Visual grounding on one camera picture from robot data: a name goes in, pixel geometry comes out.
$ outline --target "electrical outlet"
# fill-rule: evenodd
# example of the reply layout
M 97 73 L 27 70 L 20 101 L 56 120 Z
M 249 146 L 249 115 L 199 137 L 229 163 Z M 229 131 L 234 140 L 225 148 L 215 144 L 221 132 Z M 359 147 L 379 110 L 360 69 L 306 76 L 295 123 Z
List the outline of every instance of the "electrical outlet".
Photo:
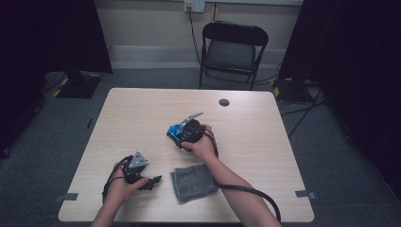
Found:
M 183 11 L 189 11 L 189 9 L 191 9 L 191 11 L 195 11 L 195 4 L 194 1 L 183 1 Z
M 194 9 L 195 12 L 204 12 L 204 1 L 195 1 Z

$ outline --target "baseboard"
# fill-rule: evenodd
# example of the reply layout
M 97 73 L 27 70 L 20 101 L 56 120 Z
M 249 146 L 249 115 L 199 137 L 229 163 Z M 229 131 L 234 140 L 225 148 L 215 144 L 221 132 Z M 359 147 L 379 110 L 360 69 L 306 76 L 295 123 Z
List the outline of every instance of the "baseboard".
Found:
M 112 68 L 194 68 L 199 67 L 194 47 L 111 45 L 109 56 Z M 260 68 L 276 68 L 286 49 L 265 51 Z

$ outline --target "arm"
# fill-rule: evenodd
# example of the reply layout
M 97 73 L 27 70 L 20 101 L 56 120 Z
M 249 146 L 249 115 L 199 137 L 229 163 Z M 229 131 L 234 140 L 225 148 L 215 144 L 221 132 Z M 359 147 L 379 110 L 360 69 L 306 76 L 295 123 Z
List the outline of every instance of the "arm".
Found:
M 115 172 L 114 180 L 110 183 L 106 200 L 99 209 L 91 227 L 112 226 L 113 220 L 120 209 L 120 206 L 130 198 L 134 191 L 148 182 L 148 178 L 142 178 L 136 183 L 127 183 L 124 178 L 124 173 L 121 169 L 122 165 L 126 164 L 127 162 L 128 161 L 123 162 L 120 168 L 118 168 Z
M 205 127 L 206 132 L 213 136 L 212 128 L 208 125 L 205 125 Z M 252 187 L 216 157 L 213 144 L 207 136 L 203 136 L 195 144 L 183 142 L 182 146 L 192 149 L 206 163 L 219 183 Z M 230 189 L 222 189 L 221 191 L 245 226 L 281 226 L 261 197 L 252 193 Z

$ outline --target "gray towel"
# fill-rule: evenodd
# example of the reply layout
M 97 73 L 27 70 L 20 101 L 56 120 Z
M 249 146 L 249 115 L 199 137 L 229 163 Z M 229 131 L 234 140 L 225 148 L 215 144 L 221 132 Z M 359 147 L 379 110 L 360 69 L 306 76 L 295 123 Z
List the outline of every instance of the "gray towel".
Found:
M 170 173 L 174 192 L 181 202 L 191 201 L 218 191 L 213 176 L 205 164 L 175 168 Z

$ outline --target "wall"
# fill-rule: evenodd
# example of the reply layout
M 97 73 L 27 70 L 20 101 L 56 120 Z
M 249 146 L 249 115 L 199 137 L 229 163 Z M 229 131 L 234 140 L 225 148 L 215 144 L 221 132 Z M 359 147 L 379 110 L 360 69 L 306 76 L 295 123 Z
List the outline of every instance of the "wall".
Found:
M 108 45 L 192 46 L 191 25 L 182 1 L 96 1 Z M 286 49 L 300 6 L 205 3 L 193 13 L 198 44 L 204 25 L 227 20 L 261 26 L 270 35 L 268 49 Z

